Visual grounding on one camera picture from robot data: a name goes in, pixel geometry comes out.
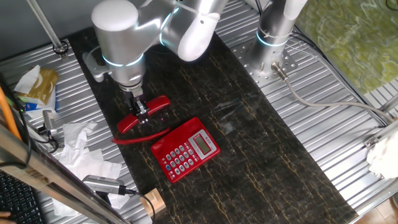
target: metal grate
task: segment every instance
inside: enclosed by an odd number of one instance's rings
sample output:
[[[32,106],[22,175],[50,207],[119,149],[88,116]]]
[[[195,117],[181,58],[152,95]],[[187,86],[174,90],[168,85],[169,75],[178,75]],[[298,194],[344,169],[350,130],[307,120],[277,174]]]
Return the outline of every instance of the metal grate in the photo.
[[[111,142],[113,136],[109,126],[71,47],[68,55],[69,59],[61,60],[58,55],[54,54],[52,45],[49,45],[1,62],[0,72],[3,73],[7,83],[13,89],[21,76],[35,65],[55,69],[60,78],[57,83],[59,108],[55,117],[55,127],[57,127],[58,133],[54,137],[63,142],[63,124],[97,122],[93,132],[88,136],[86,146],[91,151],[101,149],[104,160],[122,164],[119,179],[123,180],[127,188],[137,190],[118,146]],[[43,125],[43,118],[30,119],[29,122],[38,128]],[[54,156],[57,157],[59,154],[60,152],[56,152]],[[39,193],[38,198],[48,224],[93,223],[92,220],[83,215],[75,217],[55,216],[52,199],[44,193]],[[139,200],[139,196],[131,197],[125,206],[117,211],[127,220],[133,220],[134,223],[152,223]]]
[[[258,12],[250,5],[243,0],[233,0],[221,15],[216,33],[233,50],[237,45],[254,39],[258,20]],[[326,67],[327,62],[322,60],[321,63],[321,57],[316,56],[307,44],[295,39],[287,44],[299,49],[286,47],[298,64],[298,69],[289,74],[289,79],[301,97],[319,103],[357,101],[337,72]],[[380,124],[366,110],[352,106],[307,107],[297,102],[280,79],[260,87],[274,109],[359,215],[398,190],[396,180],[380,180],[368,170],[368,151],[363,142],[379,131]],[[389,88],[390,93],[398,92],[398,88],[394,89]],[[385,103],[387,98],[377,100]]]

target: white cloth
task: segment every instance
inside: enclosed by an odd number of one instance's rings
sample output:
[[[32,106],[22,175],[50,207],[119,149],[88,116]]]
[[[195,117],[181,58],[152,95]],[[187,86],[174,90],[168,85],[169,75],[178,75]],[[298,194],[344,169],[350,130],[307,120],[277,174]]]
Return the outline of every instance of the white cloth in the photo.
[[[369,170],[385,179],[398,177],[398,131],[377,143],[368,152]]]
[[[87,135],[89,135],[96,123],[64,124],[65,147],[60,156],[60,162],[68,168],[80,180],[87,175],[97,175],[117,179],[122,168],[121,164],[104,161],[100,149],[90,152],[85,148]],[[129,196],[109,195],[109,201],[113,208],[121,208]],[[75,216],[78,212],[53,199],[54,214],[60,216]]]
[[[37,78],[39,77],[40,66],[36,65],[32,70],[27,72],[15,86],[15,91],[19,93],[29,94],[30,90],[35,85]]]

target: black keyboard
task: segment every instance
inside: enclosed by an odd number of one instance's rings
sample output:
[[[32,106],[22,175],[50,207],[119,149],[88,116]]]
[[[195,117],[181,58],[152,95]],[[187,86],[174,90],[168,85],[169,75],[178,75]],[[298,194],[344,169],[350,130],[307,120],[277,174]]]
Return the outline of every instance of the black keyboard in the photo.
[[[0,212],[11,212],[17,224],[45,224],[32,187],[0,171]]]

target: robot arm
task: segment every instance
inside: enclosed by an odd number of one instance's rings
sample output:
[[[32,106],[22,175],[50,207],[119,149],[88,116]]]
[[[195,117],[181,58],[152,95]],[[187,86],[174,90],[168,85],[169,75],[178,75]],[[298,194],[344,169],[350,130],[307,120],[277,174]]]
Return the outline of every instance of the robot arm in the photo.
[[[95,80],[101,82],[108,73],[123,90],[132,114],[119,123],[118,127],[123,127],[120,132],[159,109],[158,105],[150,107],[158,99],[146,105],[141,101],[145,51],[162,44],[184,61],[198,59],[207,49],[227,1],[148,0],[137,8],[127,0],[108,0],[93,9],[91,19],[106,66],[95,63],[90,55],[93,51],[83,57]]]
[[[160,43],[191,62],[207,49],[227,0],[177,2],[173,18],[161,30]]]

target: dark marble countertop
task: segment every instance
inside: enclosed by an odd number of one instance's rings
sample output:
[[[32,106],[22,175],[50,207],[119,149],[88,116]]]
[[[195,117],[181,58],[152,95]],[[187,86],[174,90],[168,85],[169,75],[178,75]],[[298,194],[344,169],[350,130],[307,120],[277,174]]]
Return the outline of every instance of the dark marble countertop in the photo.
[[[81,55],[97,46],[93,29],[68,38],[113,134],[128,114],[110,78],[96,83]],[[171,184],[152,155],[156,140],[119,146],[140,192],[158,188],[168,212],[157,223],[348,223],[344,201],[235,56],[215,35],[196,62],[162,46],[146,53],[144,93],[171,106],[120,138],[176,128],[197,116],[221,153]]]

